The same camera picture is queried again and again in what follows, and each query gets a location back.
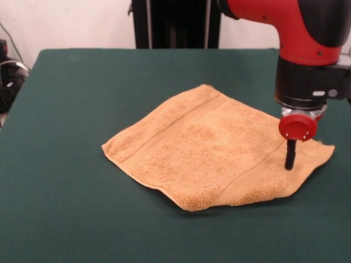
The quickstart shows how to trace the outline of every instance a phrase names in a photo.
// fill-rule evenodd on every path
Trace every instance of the white label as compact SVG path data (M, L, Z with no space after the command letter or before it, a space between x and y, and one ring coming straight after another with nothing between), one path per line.
M325 92L314 92L313 93L313 96L315 97L321 97L321 96L324 96L325 95Z

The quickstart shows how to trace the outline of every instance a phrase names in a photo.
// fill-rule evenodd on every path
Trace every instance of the screw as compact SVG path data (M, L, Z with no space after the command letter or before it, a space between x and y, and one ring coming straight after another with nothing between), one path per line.
M334 98L338 95L338 91L335 89L331 89L331 90L329 90L328 95L329 95L329 97Z

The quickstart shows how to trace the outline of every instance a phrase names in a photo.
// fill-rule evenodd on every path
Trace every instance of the red gripper cap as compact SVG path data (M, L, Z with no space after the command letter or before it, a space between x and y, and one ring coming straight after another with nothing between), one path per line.
M318 123L304 114L291 114L282 117L279 124L280 134L289 140L307 141L317 132Z

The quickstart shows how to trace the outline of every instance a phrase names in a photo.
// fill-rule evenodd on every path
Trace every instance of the table surface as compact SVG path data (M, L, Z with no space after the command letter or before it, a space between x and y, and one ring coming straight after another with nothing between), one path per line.
M0 132L0 262L350 262L351 108L292 197L198 213L140 186L101 145L202 83L279 116L276 50L45 50Z

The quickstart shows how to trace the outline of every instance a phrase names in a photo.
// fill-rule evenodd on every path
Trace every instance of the black stand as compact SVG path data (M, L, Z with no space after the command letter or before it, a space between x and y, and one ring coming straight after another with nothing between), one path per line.
M138 49L218 48L216 0L132 0Z

